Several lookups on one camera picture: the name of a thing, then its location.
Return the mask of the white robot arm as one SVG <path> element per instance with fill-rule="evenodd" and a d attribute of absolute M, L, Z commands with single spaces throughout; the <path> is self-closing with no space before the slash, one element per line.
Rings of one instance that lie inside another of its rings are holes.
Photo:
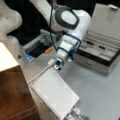
<path fill-rule="evenodd" d="M 47 0 L 30 0 L 43 15 L 48 25 L 54 31 L 64 31 L 62 41 L 57 49 L 54 68 L 61 69 L 64 64 L 73 59 L 88 31 L 91 16 L 84 10 L 74 10 L 67 6 L 53 9 Z"/>

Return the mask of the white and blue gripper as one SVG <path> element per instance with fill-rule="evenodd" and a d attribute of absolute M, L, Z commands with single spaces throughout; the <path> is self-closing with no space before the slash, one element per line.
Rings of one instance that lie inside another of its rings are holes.
<path fill-rule="evenodd" d="M 65 34 L 57 50 L 57 59 L 62 61 L 62 66 L 66 61 L 74 56 L 75 51 L 81 45 L 81 37 L 76 34 Z"/>

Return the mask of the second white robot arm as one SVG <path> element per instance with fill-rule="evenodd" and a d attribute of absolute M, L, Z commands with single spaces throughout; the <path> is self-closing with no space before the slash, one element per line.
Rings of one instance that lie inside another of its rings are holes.
<path fill-rule="evenodd" d="M 11 9 L 5 0 L 0 0 L 0 42 L 8 48 L 15 59 L 18 59 L 22 52 L 18 39 L 14 36 L 9 36 L 9 33 L 18 29 L 21 25 L 21 15 Z"/>

